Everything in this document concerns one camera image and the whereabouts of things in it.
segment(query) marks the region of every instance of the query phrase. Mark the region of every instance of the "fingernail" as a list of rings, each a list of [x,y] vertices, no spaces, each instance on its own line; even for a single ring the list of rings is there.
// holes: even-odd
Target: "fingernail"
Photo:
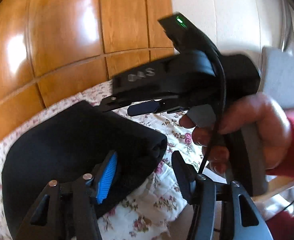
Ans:
[[[227,161],[228,160],[228,153],[225,150],[220,150],[215,154],[213,157],[216,161]]]
[[[220,134],[223,134],[225,132],[226,128],[227,128],[227,125],[228,124],[226,122],[222,121],[221,124],[220,124],[220,126],[219,126],[218,132]]]
[[[209,140],[210,140],[210,137],[208,135],[202,135],[196,139],[195,144],[197,144],[197,145],[207,144],[209,142]]]
[[[220,168],[215,167],[215,172],[216,172],[217,174],[221,174]]]

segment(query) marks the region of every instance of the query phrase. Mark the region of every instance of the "metal rivet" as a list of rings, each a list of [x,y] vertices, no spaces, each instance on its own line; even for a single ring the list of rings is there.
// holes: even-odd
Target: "metal rivet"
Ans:
[[[50,182],[48,182],[48,185],[50,186],[50,187],[54,187],[54,186],[56,186],[58,184],[58,182],[56,181],[56,180],[51,180]]]
[[[93,175],[90,173],[86,173],[83,175],[83,179],[85,179],[85,180],[91,179],[92,177],[93,177]]]
[[[235,187],[240,187],[240,183],[237,182],[236,180],[233,180],[231,183],[232,183]]]
[[[199,179],[199,180],[205,180],[206,177],[203,174],[198,174],[197,175],[197,179]]]

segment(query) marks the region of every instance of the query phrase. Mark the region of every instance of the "gray padding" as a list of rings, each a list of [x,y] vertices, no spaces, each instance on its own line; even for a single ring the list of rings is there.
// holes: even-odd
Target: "gray padding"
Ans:
[[[263,47],[259,91],[284,108],[294,107],[294,57],[280,49]]]
[[[255,123],[244,125],[241,129],[246,144],[251,169],[252,194],[260,196],[268,190],[266,181],[266,165],[262,150],[262,141]]]
[[[216,115],[210,105],[194,106],[187,116],[200,128],[211,127],[216,121]]]

